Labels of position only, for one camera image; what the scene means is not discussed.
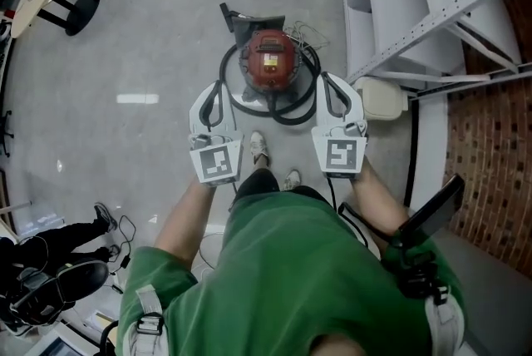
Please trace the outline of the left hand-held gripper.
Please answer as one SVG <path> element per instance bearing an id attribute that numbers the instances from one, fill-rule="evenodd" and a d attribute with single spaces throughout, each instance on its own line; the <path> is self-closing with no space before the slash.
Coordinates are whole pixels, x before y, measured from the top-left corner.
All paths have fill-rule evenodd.
<path id="1" fill-rule="evenodd" d="M 199 182 L 224 185 L 239 181 L 244 135 L 235 131 L 233 106 L 223 82 L 212 82 L 199 94 L 190 108 L 189 125 L 190 157 Z"/>

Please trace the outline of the person's left forearm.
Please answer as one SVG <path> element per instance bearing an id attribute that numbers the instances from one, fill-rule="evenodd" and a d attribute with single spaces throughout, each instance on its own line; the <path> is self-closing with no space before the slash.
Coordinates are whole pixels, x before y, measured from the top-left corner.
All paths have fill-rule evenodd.
<path id="1" fill-rule="evenodd" d="M 188 270 L 199 253 L 215 191 L 195 177 L 155 240 L 155 248 L 173 255 Z"/>

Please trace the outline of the person's right forearm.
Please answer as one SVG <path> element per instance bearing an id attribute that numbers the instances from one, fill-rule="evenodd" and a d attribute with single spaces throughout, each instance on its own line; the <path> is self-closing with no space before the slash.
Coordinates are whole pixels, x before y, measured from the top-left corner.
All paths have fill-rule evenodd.
<path id="1" fill-rule="evenodd" d="M 362 218 L 382 233 L 394 235 L 409 220 L 406 207 L 395 199 L 366 157 L 352 189 Z"/>

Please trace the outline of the person's white left shoe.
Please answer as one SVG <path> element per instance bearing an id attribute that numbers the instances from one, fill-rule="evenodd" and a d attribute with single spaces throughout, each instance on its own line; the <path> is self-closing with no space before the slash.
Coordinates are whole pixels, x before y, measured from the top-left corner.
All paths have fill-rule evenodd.
<path id="1" fill-rule="evenodd" d="M 250 153 L 256 169 L 269 168 L 270 157 L 268 147 L 263 134 L 253 131 L 250 137 Z"/>

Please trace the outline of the person's white shoe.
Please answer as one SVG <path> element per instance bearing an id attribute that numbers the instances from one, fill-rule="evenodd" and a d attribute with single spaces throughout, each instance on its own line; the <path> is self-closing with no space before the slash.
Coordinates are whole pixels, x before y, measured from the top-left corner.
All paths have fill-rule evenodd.
<path id="1" fill-rule="evenodd" d="M 256 169 L 269 168 L 270 157 L 268 147 L 263 134 L 253 131 L 250 137 L 250 153 Z"/>
<path id="2" fill-rule="evenodd" d="M 282 191 L 294 190 L 301 185 L 302 177 L 297 169 L 292 169 L 285 177 Z"/>

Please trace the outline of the grey shoulder harness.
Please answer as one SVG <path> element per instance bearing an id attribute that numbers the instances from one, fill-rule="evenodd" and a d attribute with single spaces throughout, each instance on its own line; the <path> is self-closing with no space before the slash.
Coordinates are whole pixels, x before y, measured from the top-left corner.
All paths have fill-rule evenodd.
<path id="1" fill-rule="evenodd" d="M 130 324 L 122 356 L 170 356 L 163 309 L 152 285 L 136 291 L 143 310 Z M 431 356 L 456 356 L 465 335 L 465 316 L 449 286 L 437 285 L 425 298 L 425 313 L 431 332 Z"/>

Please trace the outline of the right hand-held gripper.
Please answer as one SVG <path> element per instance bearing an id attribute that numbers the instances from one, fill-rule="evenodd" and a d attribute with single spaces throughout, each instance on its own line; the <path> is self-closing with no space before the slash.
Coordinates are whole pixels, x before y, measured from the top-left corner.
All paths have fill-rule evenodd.
<path id="1" fill-rule="evenodd" d="M 322 72 L 316 103 L 318 126 L 312 138 L 321 172 L 327 178 L 356 179 L 367 147 L 362 98 L 341 77 Z"/>

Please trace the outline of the person's green shirt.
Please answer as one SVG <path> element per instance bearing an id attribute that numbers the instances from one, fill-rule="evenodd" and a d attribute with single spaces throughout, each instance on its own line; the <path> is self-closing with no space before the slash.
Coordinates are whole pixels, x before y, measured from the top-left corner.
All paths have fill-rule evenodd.
<path id="1" fill-rule="evenodd" d="M 457 278 L 436 255 L 440 280 L 465 316 Z M 139 248 L 121 301 L 116 352 L 143 313 L 152 285 L 170 356 L 308 356 L 316 338 L 340 334 L 367 356 L 431 356 L 424 299 L 399 289 L 398 250 L 376 257 L 319 200 L 275 192 L 240 200 L 215 270 L 197 280 L 173 255 Z"/>

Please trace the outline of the red vacuum cleaner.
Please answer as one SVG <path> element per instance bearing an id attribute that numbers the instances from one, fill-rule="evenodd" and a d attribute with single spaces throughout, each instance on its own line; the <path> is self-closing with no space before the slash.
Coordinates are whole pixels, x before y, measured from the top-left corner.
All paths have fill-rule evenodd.
<path id="1" fill-rule="evenodd" d="M 240 49 L 239 67 L 244 80 L 258 93 L 287 91 L 301 66 L 298 48 L 283 31 L 253 31 Z"/>

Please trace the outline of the person's white right shoe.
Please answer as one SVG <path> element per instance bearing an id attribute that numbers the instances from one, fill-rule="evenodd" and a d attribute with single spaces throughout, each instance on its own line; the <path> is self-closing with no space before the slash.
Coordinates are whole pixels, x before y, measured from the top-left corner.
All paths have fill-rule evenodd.
<path id="1" fill-rule="evenodd" d="M 292 169 L 285 177 L 282 191 L 294 190 L 301 185 L 302 177 L 297 169 Z"/>

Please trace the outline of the black office chair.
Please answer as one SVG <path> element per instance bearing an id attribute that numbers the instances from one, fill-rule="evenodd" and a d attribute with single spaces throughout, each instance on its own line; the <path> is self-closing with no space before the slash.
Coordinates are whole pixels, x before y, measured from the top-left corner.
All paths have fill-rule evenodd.
<path id="1" fill-rule="evenodd" d="M 116 245 L 89 253 L 77 248 L 112 232 L 117 222 L 102 203 L 91 223 L 50 229 L 13 243 L 0 239 L 0 322 L 15 336 L 53 324 L 60 313 L 94 293 L 105 282 Z"/>
<path id="2" fill-rule="evenodd" d="M 7 129 L 8 119 L 11 115 L 12 115 L 12 111 L 8 110 L 0 117 L 0 146 L 3 149 L 3 154 L 7 158 L 9 158 L 11 154 L 7 150 L 6 137 L 8 136 L 12 139 L 14 138 L 14 135 L 11 132 L 9 132 Z"/>

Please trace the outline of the grey vacuum floor nozzle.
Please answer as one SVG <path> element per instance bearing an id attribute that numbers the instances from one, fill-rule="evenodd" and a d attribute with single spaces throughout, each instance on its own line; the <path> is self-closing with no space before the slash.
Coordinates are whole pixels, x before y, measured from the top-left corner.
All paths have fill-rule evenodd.
<path id="1" fill-rule="evenodd" d="M 230 33 L 234 34 L 236 47 L 243 48 L 252 38 L 253 34 L 262 30 L 282 31 L 285 16 L 250 17 L 240 12 L 230 10 L 225 2 L 219 5 L 224 20 Z"/>

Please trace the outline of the white metal shelf rack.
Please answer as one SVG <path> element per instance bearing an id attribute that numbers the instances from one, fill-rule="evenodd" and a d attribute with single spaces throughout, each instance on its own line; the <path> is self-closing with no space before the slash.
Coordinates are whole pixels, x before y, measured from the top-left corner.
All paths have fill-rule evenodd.
<path id="1" fill-rule="evenodd" d="M 417 97 L 532 76 L 503 0 L 343 0 L 347 73 Z"/>

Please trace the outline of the cream pedal bin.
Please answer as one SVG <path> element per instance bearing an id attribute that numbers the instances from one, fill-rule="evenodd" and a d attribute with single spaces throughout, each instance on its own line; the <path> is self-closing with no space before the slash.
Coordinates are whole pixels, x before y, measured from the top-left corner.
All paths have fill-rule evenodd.
<path id="1" fill-rule="evenodd" d="M 408 96 L 396 84 L 374 77 L 361 77 L 354 89 L 362 98 L 368 121 L 394 121 L 408 111 Z"/>

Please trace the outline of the equipment storage shelf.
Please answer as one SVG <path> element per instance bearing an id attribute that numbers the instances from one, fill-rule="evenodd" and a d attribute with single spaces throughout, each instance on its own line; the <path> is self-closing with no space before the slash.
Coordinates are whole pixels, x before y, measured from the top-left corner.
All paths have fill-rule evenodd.
<path id="1" fill-rule="evenodd" d="M 0 72 L 7 61 L 11 44 L 11 28 L 15 12 L 11 9 L 0 10 Z"/>

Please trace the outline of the person's black shorts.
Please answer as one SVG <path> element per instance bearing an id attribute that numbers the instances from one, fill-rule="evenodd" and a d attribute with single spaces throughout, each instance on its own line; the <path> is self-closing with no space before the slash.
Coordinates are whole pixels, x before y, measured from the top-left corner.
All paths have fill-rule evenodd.
<path id="1" fill-rule="evenodd" d="M 275 179 L 273 173 L 270 171 L 270 169 L 258 169 L 254 171 L 238 188 L 232 205 L 229 208 L 229 211 L 232 212 L 235 209 L 237 202 L 245 197 L 275 193 L 280 191 L 281 190 L 279 188 L 278 182 Z M 328 201 L 319 192 L 309 186 L 296 185 L 292 189 L 284 190 L 284 192 L 286 191 L 297 195 L 303 195 L 315 200 L 319 200 L 326 204 L 328 203 Z"/>

